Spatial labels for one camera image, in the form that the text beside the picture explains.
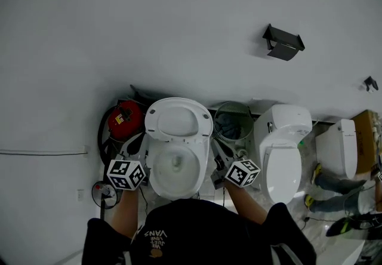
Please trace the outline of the clear bottle with red cap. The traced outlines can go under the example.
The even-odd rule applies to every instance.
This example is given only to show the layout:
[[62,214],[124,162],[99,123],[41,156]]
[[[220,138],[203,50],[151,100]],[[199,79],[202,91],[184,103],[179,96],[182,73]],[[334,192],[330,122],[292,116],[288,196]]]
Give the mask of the clear bottle with red cap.
[[96,184],[95,191],[104,198],[113,198],[116,195],[114,188],[108,184]]

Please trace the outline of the person's left forearm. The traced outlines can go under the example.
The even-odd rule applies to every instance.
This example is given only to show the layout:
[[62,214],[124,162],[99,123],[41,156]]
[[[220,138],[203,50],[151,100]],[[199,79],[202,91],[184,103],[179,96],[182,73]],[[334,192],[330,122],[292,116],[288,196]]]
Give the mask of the person's left forearm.
[[138,190],[124,190],[112,218],[111,227],[132,239],[138,229]]

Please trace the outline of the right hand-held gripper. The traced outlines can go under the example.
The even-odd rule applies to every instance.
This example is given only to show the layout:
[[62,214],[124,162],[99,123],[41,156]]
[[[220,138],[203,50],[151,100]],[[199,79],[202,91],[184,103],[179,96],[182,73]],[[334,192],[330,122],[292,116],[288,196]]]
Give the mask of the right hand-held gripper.
[[211,140],[211,150],[217,164],[211,174],[211,181],[215,189],[230,182],[239,188],[252,185],[260,174],[261,169],[249,158],[238,158],[236,150],[222,140]]

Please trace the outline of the printed cardboard box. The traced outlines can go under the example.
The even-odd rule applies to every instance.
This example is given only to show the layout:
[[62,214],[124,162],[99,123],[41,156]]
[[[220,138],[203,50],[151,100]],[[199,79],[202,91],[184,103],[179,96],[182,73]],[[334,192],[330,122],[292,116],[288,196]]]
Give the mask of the printed cardboard box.
[[380,147],[380,120],[377,112],[365,110],[352,118],[355,123],[358,150],[356,174],[370,172],[382,153]]

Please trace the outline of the white toilet seat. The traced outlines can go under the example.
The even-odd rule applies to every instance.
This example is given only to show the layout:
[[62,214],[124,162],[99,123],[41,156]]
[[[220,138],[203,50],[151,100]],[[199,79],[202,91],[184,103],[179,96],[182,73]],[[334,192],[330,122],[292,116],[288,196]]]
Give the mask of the white toilet seat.
[[[177,137],[173,135],[168,135],[163,133],[158,129],[158,118],[159,114],[163,111],[165,106],[182,106],[191,110],[197,120],[199,125],[198,133],[189,136],[189,137]],[[208,139],[213,131],[213,121],[212,116],[209,113],[208,109],[198,103],[197,101],[188,99],[188,98],[180,98],[180,97],[170,97],[163,98],[154,102],[148,109],[146,113],[146,117],[144,120],[144,124],[146,127],[146,132],[151,138],[160,141],[176,141],[181,143],[203,143],[206,139]]]

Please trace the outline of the grey-green slatted basket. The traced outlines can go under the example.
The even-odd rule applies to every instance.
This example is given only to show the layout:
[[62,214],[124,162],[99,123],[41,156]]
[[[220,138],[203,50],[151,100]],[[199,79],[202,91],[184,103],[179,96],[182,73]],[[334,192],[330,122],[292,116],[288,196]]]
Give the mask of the grey-green slatted basket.
[[[235,101],[228,101],[228,102],[225,102],[224,104],[222,104],[216,111],[215,115],[214,115],[214,120],[215,118],[222,114],[222,113],[228,113],[230,115],[239,115],[239,116],[243,116],[244,118],[247,119],[247,124],[246,124],[246,128],[247,128],[247,135],[243,138],[247,138],[249,136],[249,134],[251,133],[251,131],[253,130],[253,125],[254,125],[254,121],[253,121],[253,118],[251,116],[251,112],[250,112],[250,109],[248,106],[242,104],[242,103],[239,103],[239,102],[235,102]],[[215,127],[214,127],[214,134],[219,137],[220,139],[222,140],[225,140],[225,141],[228,141],[228,142],[236,142],[236,141],[240,141],[240,140],[243,140],[243,139],[240,139],[240,140],[228,140],[228,139],[225,139],[223,138],[219,133],[217,133],[215,131]]]

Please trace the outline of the black mesh wastebasket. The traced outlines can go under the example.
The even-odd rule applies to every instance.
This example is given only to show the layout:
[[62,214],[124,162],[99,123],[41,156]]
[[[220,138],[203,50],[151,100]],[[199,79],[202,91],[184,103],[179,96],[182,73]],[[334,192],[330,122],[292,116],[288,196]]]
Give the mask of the black mesh wastebasket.
[[119,196],[115,188],[112,185],[108,184],[114,188],[116,195],[113,198],[104,198],[104,197],[101,197],[101,194],[96,192],[95,190],[96,184],[108,184],[108,183],[105,183],[103,181],[98,181],[93,185],[91,190],[91,195],[95,204],[98,207],[103,209],[112,209],[113,207],[115,207],[119,202]]

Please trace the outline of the white round toilet bowl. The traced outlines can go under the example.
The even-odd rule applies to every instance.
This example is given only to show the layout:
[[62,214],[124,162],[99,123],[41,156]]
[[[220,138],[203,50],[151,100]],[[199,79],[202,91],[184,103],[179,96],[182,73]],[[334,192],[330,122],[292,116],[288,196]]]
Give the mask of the white round toilet bowl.
[[175,201],[196,195],[204,180],[210,140],[160,141],[149,138],[149,182],[161,197]]

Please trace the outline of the small black wall holder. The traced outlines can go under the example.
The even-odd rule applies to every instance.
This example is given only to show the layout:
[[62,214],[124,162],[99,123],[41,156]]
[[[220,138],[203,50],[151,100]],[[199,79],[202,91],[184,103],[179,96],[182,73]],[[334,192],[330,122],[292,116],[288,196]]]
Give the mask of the small black wall holder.
[[364,81],[363,84],[365,86],[365,89],[368,93],[373,93],[375,91],[379,90],[377,81],[373,79],[371,76],[367,77]]

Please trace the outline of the person's right forearm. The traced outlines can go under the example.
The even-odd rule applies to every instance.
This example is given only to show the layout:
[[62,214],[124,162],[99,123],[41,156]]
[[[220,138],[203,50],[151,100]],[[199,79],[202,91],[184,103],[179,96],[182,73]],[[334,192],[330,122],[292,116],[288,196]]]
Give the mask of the person's right forearm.
[[256,224],[263,224],[266,221],[267,211],[244,188],[240,188],[229,181],[224,182],[224,186],[240,216]]

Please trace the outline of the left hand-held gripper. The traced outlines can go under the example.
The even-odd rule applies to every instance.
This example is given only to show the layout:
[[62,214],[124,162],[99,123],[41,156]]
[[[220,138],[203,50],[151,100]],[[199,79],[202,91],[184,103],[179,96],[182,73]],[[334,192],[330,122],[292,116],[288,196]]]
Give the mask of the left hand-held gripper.
[[147,148],[148,136],[143,133],[133,136],[123,144],[107,169],[107,177],[115,189],[136,190],[140,185],[148,185]]

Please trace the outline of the person's black shirt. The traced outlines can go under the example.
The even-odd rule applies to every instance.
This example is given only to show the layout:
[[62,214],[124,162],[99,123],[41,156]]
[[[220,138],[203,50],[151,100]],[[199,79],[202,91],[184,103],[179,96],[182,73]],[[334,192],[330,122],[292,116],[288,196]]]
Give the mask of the person's black shirt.
[[209,201],[180,199],[151,211],[134,239],[91,219],[82,265],[316,265],[316,259],[282,203],[257,224]]

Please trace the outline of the black and green shoe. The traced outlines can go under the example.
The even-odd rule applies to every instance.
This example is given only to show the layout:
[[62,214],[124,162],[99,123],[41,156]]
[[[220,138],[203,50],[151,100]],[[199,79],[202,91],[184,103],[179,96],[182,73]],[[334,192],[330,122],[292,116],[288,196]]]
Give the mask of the black and green shoe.
[[326,231],[326,237],[350,235],[353,239],[382,240],[382,214],[363,214],[339,219]]

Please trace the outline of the black wall paper holder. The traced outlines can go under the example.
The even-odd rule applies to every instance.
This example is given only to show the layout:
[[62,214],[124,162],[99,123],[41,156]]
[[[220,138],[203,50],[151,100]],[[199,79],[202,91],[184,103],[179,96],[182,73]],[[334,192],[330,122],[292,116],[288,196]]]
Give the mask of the black wall paper holder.
[[300,35],[277,29],[271,24],[267,26],[262,38],[266,40],[269,50],[267,55],[284,61],[291,60],[299,51],[305,50]]

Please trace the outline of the white toilet with tank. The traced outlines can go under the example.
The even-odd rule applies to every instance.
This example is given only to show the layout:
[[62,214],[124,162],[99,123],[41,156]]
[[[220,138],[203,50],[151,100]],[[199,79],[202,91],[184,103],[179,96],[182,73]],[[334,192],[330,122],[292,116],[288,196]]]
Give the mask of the white toilet with tank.
[[254,122],[255,161],[261,172],[253,186],[270,202],[288,204],[297,193],[302,175],[298,145],[312,127],[310,112],[291,104],[275,104]]

